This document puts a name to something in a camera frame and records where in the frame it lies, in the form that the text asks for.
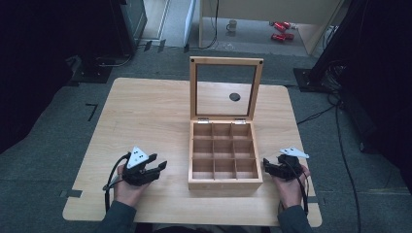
person's left hand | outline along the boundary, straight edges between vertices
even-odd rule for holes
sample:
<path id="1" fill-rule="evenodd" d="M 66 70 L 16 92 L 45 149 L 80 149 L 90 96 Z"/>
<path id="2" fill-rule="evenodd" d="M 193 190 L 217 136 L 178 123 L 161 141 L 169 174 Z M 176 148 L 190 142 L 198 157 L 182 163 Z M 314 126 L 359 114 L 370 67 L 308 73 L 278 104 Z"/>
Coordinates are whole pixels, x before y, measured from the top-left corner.
<path id="1" fill-rule="evenodd" d="M 119 179 L 123 172 L 124 164 L 118 167 Z M 125 181 L 115 184 L 115 200 L 126 204 L 127 206 L 136 208 L 136 204 L 142 196 L 145 189 L 151 183 L 145 183 L 141 186 L 130 185 Z"/>

wooden table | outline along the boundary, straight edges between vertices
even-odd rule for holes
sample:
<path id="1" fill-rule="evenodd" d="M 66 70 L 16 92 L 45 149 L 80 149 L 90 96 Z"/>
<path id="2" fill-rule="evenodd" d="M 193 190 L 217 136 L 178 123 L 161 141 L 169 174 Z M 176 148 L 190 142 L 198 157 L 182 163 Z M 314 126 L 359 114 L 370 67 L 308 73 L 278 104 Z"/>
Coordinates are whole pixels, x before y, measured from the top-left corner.
<path id="1" fill-rule="evenodd" d="M 218 17 L 298 23 L 303 45 L 308 54 L 312 54 L 343 2 L 344 0 L 221 0 Z M 203 18 L 215 18 L 216 4 L 217 0 L 200 1 L 200 47 Z"/>
<path id="2" fill-rule="evenodd" d="M 224 197 L 218 192 L 189 191 L 189 123 L 189 82 L 115 80 L 73 185 L 83 194 L 68 198 L 64 218 L 103 219 L 102 187 L 116 161 L 138 146 L 147 154 L 158 154 L 153 167 L 164 160 L 168 163 L 160 179 L 150 185 L 139 202 L 135 221 L 279 225 L 279 197 L 265 173 L 263 185 L 254 193 Z M 284 87 L 260 86 L 254 123 L 260 162 L 264 157 L 275 162 L 280 148 L 295 146 L 302 150 L 291 100 Z M 305 159 L 300 162 L 307 165 Z M 310 179 L 309 183 L 309 196 L 315 196 Z M 312 226 L 321 225 L 317 203 L 309 204 L 308 218 Z"/>

glass panel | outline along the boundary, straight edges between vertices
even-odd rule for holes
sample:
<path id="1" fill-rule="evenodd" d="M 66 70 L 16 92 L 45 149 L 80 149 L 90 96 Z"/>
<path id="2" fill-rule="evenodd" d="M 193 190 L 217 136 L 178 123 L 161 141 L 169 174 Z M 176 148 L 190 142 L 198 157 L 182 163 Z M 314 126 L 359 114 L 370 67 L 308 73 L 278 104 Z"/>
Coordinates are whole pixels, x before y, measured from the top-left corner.
<path id="1" fill-rule="evenodd" d="M 255 69 L 256 66 L 197 65 L 197 114 L 247 116 Z"/>

box lid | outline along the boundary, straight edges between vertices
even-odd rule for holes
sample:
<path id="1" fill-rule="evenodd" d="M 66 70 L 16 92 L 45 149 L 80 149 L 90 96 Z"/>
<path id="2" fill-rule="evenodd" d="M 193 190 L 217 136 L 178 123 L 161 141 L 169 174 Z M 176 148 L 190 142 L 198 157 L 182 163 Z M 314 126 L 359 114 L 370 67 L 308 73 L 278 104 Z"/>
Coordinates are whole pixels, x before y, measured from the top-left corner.
<path id="1" fill-rule="evenodd" d="M 191 56 L 189 64 L 191 120 L 253 119 L 262 58 Z"/>

red object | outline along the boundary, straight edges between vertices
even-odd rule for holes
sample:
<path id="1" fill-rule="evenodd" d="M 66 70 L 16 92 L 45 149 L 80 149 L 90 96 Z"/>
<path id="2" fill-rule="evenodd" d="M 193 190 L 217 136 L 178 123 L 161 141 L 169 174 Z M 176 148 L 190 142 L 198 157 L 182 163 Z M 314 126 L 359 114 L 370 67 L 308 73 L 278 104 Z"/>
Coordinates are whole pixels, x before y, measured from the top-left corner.
<path id="1" fill-rule="evenodd" d="M 294 38 L 292 33 L 283 33 L 282 36 L 284 36 L 286 40 L 293 40 Z"/>
<path id="2" fill-rule="evenodd" d="M 281 22 L 281 23 L 282 23 L 282 25 L 284 25 L 284 27 L 286 27 L 286 29 L 291 28 L 291 24 L 290 24 L 290 23 L 288 23 L 288 22 Z"/>
<path id="3" fill-rule="evenodd" d="M 284 42 L 286 38 L 283 35 L 277 35 L 273 33 L 271 39 L 274 41 Z"/>
<path id="4" fill-rule="evenodd" d="M 285 32 L 286 31 L 286 27 L 281 23 L 281 22 L 275 22 L 273 24 L 273 26 L 278 29 L 278 31 L 280 32 Z"/>

